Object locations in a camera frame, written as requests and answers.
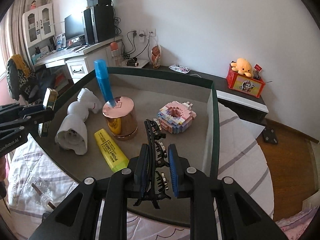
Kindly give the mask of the black hair claw clip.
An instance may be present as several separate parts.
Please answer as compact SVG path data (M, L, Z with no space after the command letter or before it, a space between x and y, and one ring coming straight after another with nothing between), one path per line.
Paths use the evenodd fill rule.
M142 202L149 201L155 209L159 209L158 202L164 199L171 199L167 194L168 182L163 172L159 172L159 168L169 167L166 161L168 154L166 147L161 139L166 138L166 134L162 132L162 128L157 119L146 119L144 127L149 145L149 187L143 198L137 198L134 206L140 206Z

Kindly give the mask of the gold black rectangular lighter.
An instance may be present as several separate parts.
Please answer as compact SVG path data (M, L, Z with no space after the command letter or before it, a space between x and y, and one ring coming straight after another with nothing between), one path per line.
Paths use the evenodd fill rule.
M54 107L57 100L58 93L55 89L47 88L43 106L44 106L44 122L38 126L38 134L40 137L47 137L49 132L49 125L54 117Z

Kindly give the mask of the black office chair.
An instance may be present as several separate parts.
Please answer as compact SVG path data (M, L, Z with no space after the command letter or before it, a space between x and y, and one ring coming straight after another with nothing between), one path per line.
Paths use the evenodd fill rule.
M27 104L40 103L47 88L54 88L55 75L37 76L20 54L12 55L6 67L8 92L18 101L20 96Z

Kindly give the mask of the yellow highlighter marker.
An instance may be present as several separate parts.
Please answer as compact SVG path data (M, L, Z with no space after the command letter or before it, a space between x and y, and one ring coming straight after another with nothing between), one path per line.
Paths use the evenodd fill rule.
M95 132L94 137L101 154L113 173L127 168L129 159L105 129L102 128Z

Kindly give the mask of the pink and green storage box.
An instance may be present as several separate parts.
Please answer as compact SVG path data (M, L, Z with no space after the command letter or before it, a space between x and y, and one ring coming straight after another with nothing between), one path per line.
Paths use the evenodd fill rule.
M159 142L167 132L181 133L194 118L191 104L176 101L167 103L157 118L145 120L148 142L140 154L129 160L128 165L104 179L87 176L77 188L45 220L38 233L53 227L60 235L76 239L92 237L100 229L100 239L122 239L126 236L127 201L135 200L135 206L150 201L158 208L158 201L167 197L164 191L155 191L155 181L166 190L165 178L159 173L161 167L170 170L172 190L176 198L190 200L190 230L194 238L216 236L214 207L220 181L219 165L219 110L216 91L213 99L213 135L210 174L190 166L189 161L178 155L176 146L163 147Z

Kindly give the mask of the clear glass bottle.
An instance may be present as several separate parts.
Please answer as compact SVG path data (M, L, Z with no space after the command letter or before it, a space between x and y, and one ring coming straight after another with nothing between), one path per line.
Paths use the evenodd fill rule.
M49 184L40 177L33 177L30 182L32 191L36 193L35 200L48 211L54 210L56 206L52 198Z

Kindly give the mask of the white desk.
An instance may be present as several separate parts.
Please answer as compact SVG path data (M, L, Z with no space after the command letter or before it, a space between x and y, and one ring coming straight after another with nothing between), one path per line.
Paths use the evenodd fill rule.
M120 35L93 45L49 53L34 64L34 69L38 70L43 66L46 68L67 66L73 81L79 81L94 70L94 62L97 60L104 60L108 67L114 67L116 64L112 57L110 44L117 42L121 45L122 39Z

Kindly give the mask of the pink block donut model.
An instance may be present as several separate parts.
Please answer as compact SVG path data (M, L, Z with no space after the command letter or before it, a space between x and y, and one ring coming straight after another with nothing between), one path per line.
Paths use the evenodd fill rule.
M196 113L192 110L192 106L193 104L189 101L167 103L158 112L158 122L161 128L171 134L183 133L196 118Z

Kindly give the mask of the blue highlighter marker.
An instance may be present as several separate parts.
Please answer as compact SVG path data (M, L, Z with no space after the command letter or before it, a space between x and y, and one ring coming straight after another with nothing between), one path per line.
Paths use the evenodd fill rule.
M113 108L116 106L116 101L112 94L109 74L107 71L107 64L105 60L96 60L94 62L95 75L100 87L104 100Z

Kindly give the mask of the white glass door cabinet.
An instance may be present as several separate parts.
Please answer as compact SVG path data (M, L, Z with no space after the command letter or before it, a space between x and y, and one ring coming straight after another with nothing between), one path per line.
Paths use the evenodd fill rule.
M55 36L52 3L25 12L22 16L22 29L27 48Z

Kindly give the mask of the black computer monitor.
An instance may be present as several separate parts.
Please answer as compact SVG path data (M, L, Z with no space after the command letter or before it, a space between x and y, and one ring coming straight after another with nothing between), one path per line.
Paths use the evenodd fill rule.
M73 13L65 18L65 38L68 47L86 44L82 12Z

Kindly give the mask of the orange cap bottle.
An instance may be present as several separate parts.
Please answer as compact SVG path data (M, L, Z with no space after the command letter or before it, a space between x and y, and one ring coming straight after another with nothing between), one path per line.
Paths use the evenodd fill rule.
M121 65L121 54L119 50L119 46L117 42L110 43L112 60L114 61L114 65L119 67Z

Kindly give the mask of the black computer tower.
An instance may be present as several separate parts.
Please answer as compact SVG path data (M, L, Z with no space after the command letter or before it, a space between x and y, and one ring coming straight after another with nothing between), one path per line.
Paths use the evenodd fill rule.
M82 21L87 44L100 43L116 36L111 5L96 5L84 10Z

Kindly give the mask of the red cartoon box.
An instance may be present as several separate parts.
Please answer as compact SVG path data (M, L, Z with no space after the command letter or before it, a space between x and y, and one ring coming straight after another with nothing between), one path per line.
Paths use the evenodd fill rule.
M263 79L256 80L254 78L247 77L246 75L240 75L237 72L234 72L231 66L229 66L226 80L229 89L236 90L256 98L260 98L260 94L266 85Z

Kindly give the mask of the yellow octopus plush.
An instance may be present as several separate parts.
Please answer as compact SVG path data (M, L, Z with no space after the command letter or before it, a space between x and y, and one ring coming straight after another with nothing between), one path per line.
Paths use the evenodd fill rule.
M252 77L252 65L244 58L231 62L231 70L246 77Z

